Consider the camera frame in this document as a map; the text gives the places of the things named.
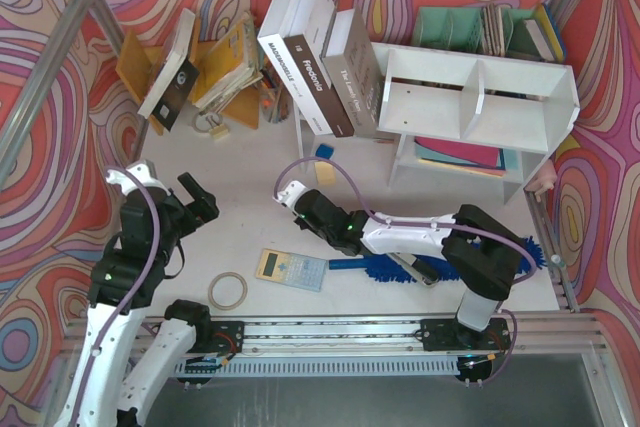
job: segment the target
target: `gray floor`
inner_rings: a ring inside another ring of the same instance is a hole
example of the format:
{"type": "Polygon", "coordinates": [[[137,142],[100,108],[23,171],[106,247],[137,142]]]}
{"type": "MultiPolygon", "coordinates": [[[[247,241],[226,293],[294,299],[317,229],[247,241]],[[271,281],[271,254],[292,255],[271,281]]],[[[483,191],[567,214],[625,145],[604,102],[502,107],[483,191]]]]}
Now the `gray floor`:
{"type": "Polygon", "coordinates": [[[214,379],[167,384],[147,426],[389,427],[601,425],[578,356],[516,356],[483,390],[451,378],[214,379]]]}

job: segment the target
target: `blue bristles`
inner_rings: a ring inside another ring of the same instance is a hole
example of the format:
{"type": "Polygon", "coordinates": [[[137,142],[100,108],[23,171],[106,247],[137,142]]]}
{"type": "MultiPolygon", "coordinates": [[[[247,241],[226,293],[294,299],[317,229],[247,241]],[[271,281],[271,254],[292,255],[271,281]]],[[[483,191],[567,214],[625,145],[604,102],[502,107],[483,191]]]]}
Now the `blue bristles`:
{"type": "MultiPolygon", "coordinates": [[[[542,249],[535,243],[533,237],[525,237],[522,240],[525,243],[525,249],[531,254],[538,267],[546,266],[542,249]]],[[[418,257],[428,262],[431,267],[438,271],[440,280],[460,279],[458,272],[456,272],[455,268],[446,260],[422,255],[418,257]]],[[[377,282],[415,282],[413,277],[386,255],[374,255],[363,259],[332,260],[329,262],[329,269],[331,270],[358,268],[364,268],[367,275],[377,282]]],[[[531,265],[522,258],[518,267],[518,273],[524,274],[530,270],[531,265]]]]}

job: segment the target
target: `small white bookshelf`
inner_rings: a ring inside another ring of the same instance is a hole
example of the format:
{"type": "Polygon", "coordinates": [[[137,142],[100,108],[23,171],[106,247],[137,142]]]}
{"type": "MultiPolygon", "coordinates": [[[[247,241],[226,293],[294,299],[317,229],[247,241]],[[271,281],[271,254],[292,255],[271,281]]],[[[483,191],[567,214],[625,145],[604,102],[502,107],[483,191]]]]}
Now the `small white bookshelf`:
{"type": "Polygon", "coordinates": [[[379,129],[400,136],[390,185],[401,167],[454,172],[467,180],[491,179],[507,203],[571,132],[580,111],[569,66],[418,47],[374,48],[386,72],[379,129]],[[424,163],[415,154],[415,136],[509,149],[517,168],[492,177],[424,163]]]}

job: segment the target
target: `white table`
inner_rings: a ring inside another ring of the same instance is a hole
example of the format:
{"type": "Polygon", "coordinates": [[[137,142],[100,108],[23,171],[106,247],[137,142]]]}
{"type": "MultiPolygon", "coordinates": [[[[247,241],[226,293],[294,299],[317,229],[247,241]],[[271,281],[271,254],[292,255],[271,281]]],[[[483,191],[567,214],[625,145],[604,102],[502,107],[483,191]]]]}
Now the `white table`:
{"type": "MultiPolygon", "coordinates": [[[[255,278],[263,248],[334,259],[342,254],[309,231],[293,223],[291,212],[272,199],[276,177],[297,158],[293,116],[272,125],[261,119],[252,131],[228,122],[231,134],[218,141],[197,134],[190,122],[195,114],[183,109],[170,133],[157,136],[149,131],[142,158],[154,162],[160,180],[172,187],[183,202],[190,201],[177,176],[191,173],[205,190],[214,194],[220,217],[183,240],[186,266],[175,280],[164,281],[155,292],[151,315],[162,315],[177,298],[208,304],[207,289],[221,272],[238,272],[247,281],[248,295],[238,308],[213,315],[375,315],[455,312],[465,290],[461,281],[440,282],[427,289],[417,284],[379,283],[363,270],[328,271],[322,291],[309,292],[255,278]]],[[[482,179],[406,169],[393,186],[387,187],[393,145],[364,139],[331,139],[333,160],[354,177],[374,210],[391,215],[433,216],[458,210],[461,203],[474,203],[521,236],[534,235],[524,196],[502,205],[495,183],[482,179]]],[[[315,186],[314,169],[296,178],[315,186]]],[[[322,189],[345,210],[359,208],[346,181],[338,177],[322,189]]],[[[174,252],[167,273],[177,272],[180,256],[174,252]]],[[[221,281],[214,290],[221,304],[235,302],[240,293],[233,279],[221,281]]],[[[558,303],[546,269],[512,289],[505,307],[514,311],[557,310],[558,303]]]]}

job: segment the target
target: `blue eraser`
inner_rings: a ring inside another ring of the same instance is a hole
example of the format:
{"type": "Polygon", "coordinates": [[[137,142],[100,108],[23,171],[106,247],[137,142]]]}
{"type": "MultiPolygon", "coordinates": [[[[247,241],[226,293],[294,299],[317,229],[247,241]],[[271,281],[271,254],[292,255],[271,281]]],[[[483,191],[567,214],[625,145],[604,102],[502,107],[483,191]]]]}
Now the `blue eraser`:
{"type": "Polygon", "coordinates": [[[333,155],[333,147],[327,144],[320,144],[316,149],[316,157],[322,157],[323,159],[330,159],[333,155]]]}

